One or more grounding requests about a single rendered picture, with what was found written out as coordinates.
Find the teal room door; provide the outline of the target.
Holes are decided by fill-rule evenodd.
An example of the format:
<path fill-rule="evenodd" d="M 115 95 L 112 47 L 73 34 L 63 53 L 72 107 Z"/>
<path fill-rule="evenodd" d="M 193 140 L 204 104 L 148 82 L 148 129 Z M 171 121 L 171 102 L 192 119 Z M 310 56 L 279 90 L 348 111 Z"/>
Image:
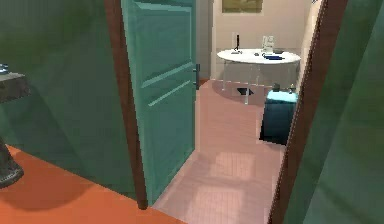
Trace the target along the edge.
<path fill-rule="evenodd" d="M 121 0 L 150 205 L 195 149 L 196 0 Z"/>

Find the dark pedestal table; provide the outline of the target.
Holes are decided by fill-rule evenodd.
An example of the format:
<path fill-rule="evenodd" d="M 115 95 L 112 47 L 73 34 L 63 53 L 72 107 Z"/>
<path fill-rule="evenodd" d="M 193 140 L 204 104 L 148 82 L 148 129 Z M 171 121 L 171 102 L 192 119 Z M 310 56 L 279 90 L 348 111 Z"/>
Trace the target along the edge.
<path fill-rule="evenodd" d="M 29 94 L 30 90 L 26 76 L 11 72 L 7 64 L 0 63 L 0 104 L 28 96 Z M 23 168 L 14 160 L 0 136 L 0 189 L 14 184 L 23 175 Z"/>

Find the clear glass jar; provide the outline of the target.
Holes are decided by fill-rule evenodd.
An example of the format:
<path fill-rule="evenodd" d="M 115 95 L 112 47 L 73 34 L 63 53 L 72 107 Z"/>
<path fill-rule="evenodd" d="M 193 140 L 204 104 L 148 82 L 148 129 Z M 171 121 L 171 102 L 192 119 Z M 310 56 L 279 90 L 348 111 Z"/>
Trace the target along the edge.
<path fill-rule="evenodd" d="M 274 37 L 264 36 L 262 40 L 262 51 L 264 53 L 272 53 L 274 48 Z"/>

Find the white round table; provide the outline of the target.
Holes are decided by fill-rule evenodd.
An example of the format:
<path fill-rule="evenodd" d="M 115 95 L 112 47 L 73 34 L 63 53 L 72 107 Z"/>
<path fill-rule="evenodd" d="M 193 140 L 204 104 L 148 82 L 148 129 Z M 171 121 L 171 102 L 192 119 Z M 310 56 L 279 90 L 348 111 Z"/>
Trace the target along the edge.
<path fill-rule="evenodd" d="M 245 98 L 244 104 L 249 104 L 250 87 L 252 81 L 253 69 L 257 70 L 256 86 L 259 86 L 259 78 L 262 75 L 262 66 L 280 66 L 284 65 L 287 67 L 286 75 L 288 77 L 298 78 L 298 68 L 300 65 L 301 57 L 291 52 L 283 52 L 282 54 L 264 53 L 262 49 L 239 49 L 241 54 L 233 54 L 233 50 L 222 50 L 217 53 L 217 56 L 224 61 L 224 67 L 229 64 L 246 64 L 250 67 L 250 73 L 248 82 L 244 87 Z M 283 60 L 267 60 L 263 55 L 279 55 L 285 59 Z"/>

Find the framed olive wall picture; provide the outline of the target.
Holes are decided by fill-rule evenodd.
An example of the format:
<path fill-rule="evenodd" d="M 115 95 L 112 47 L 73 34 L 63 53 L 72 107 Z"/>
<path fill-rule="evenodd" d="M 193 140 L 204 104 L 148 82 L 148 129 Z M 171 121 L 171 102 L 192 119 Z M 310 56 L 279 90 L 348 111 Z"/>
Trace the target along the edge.
<path fill-rule="evenodd" d="M 260 13 L 263 0 L 222 0 L 223 13 Z"/>

